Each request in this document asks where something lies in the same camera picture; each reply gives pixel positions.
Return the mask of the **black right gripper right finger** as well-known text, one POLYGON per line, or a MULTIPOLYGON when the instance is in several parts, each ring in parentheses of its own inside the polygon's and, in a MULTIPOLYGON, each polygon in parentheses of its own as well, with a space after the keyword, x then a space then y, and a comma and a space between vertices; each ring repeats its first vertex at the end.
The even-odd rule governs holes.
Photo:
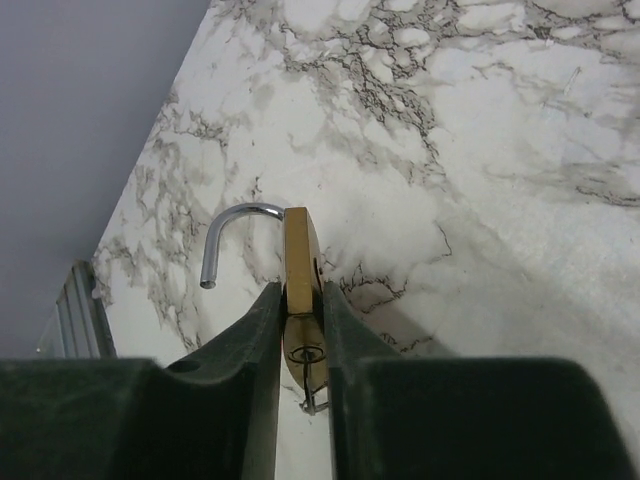
POLYGON ((406 358, 323 291, 337 479, 635 479, 606 400, 560 358, 406 358))

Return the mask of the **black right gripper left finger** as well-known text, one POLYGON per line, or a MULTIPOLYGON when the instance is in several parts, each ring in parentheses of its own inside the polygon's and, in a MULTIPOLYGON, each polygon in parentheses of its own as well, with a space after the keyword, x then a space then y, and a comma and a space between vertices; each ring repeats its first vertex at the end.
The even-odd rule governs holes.
POLYGON ((5 479, 270 479, 275 473, 282 291, 191 354, 5 361, 5 479))

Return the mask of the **silver key with ring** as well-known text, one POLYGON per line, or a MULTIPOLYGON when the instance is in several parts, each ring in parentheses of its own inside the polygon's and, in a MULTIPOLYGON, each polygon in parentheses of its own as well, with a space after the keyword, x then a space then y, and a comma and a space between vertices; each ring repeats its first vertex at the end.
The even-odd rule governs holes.
POLYGON ((328 379, 325 379, 318 386, 314 386, 312 382, 312 367, 314 354, 309 348, 304 347, 302 350, 303 360, 303 390, 305 400, 300 404, 300 408, 311 416, 325 410, 329 403, 316 403, 316 394, 328 386, 328 379))

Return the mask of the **brass padlock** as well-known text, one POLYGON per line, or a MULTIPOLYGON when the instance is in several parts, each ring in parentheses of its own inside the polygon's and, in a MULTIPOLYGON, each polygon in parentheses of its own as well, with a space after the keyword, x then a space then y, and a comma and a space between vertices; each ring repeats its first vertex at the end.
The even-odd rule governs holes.
POLYGON ((318 386, 328 379, 326 342, 323 333, 323 280, 318 238, 304 207, 282 208, 268 203, 232 206, 211 222, 205 240, 200 287, 216 286, 219 244, 224 227, 244 216, 265 215, 282 222, 285 325, 282 348, 286 365, 295 382, 303 388, 302 350, 314 354, 312 382, 318 386))

